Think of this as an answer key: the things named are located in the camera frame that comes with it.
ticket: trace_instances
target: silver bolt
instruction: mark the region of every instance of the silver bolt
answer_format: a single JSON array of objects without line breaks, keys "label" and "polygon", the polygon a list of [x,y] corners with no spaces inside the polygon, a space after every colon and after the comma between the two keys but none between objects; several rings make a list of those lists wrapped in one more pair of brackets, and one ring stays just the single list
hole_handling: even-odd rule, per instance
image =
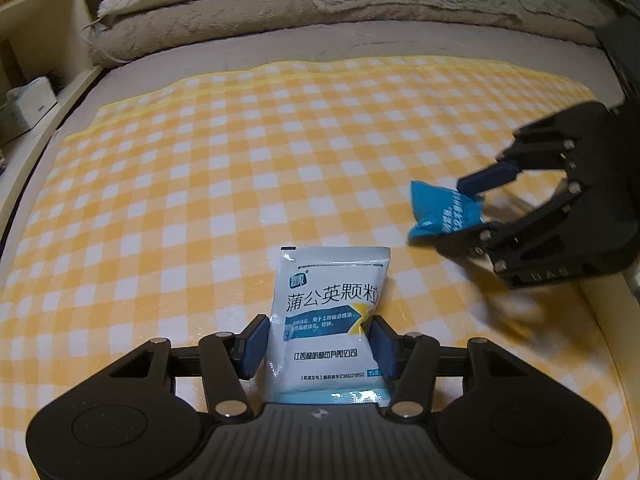
[{"label": "silver bolt", "polygon": [[424,411],[424,408],[421,404],[413,400],[401,400],[391,407],[391,411],[402,418],[411,418],[412,416],[420,415]]},{"label": "silver bolt", "polygon": [[569,190],[569,193],[571,193],[572,195],[577,195],[582,191],[582,186],[578,182],[571,182],[569,183],[569,186],[567,187],[567,189]]},{"label": "silver bolt", "polygon": [[222,416],[238,416],[247,410],[247,405],[241,400],[223,400],[216,404],[216,412]]}]

